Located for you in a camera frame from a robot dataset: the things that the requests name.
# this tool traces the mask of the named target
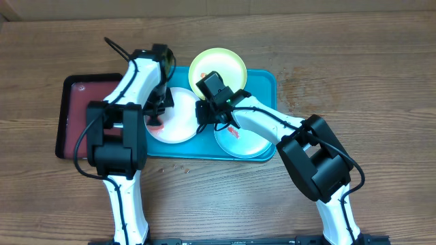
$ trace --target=red object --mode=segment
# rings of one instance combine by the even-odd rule
[[[233,127],[227,127],[227,130],[236,138],[239,139],[239,133]]]
[[[87,124],[86,111],[90,101],[101,101],[108,96],[119,82],[77,82],[72,85],[69,97],[67,127],[65,130],[65,158],[72,159],[77,139]],[[120,129],[105,130],[105,134],[120,135]],[[79,146],[78,158],[87,157],[87,137]]]

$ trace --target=olive green object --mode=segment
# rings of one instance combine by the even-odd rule
[[[236,53],[225,48],[205,50],[192,61],[188,73],[189,85],[200,99],[204,99],[204,95],[196,83],[212,71],[218,72],[233,92],[244,89],[247,83],[247,68]]]

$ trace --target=wooden table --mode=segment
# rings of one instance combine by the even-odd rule
[[[0,243],[112,237],[103,184],[55,156],[64,79],[126,71],[104,36],[128,51],[169,44],[180,65],[229,48],[247,67],[269,70],[279,110],[325,117],[364,169],[367,183],[351,197],[362,231],[394,244],[435,243],[435,12],[3,23]],[[152,238],[322,233],[315,204],[277,155],[267,163],[149,159],[141,186]]]

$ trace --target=blue tray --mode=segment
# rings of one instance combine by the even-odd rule
[[[177,67],[168,87],[182,87],[191,90],[188,81],[189,67]],[[277,82],[274,76],[265,70],[249,69],[245,90],[249,91],[264,105],[277,109]],[[267,161],[274,156],[275,146],[260,156],[251,159],[239,159],[230,156],[219,147],[213,134],[213,126],[208,125],[203,132],[186,142],[165,144],[146,132],[148,155],[152,157],[177,157],[190,159],[217,159],[229,161]]]

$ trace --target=tray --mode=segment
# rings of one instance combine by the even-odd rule
[[[168,87],[182,87],[191,90],[188,81],[189,67],[177,67],[173,78],[168,82]],[[249,91],[253,96],[256,96],[260,102],[268,107],[277,109],[277,90],[276,80],[274,76],[265,70],[249,69],[247,70],[248,78],[246,91]],[[107,82],[120,80],[119,74],[97,74],[70,76],[64,82],[61,113],[59,116],[59,126],[56,142],[56,155],[59,158],[70,158],[64,154],[65,147],[65,131],[68,121],[69,96],[71,87],[77,82]],[[156,140],[148,132],[146,132],[147,153],[151,157],[177,157],[190,159],[218,159],[229,161],[267,161],[274,156],[275,146],[271,147],[260,156],[251,159],[239,159],[230,156],[219,147],[213,133],[213,126],[208,125],[203,132],[194,136],[186,142],[179,144],[165,144]],[[82,152],[80,157],[85,157],[86,153]]]

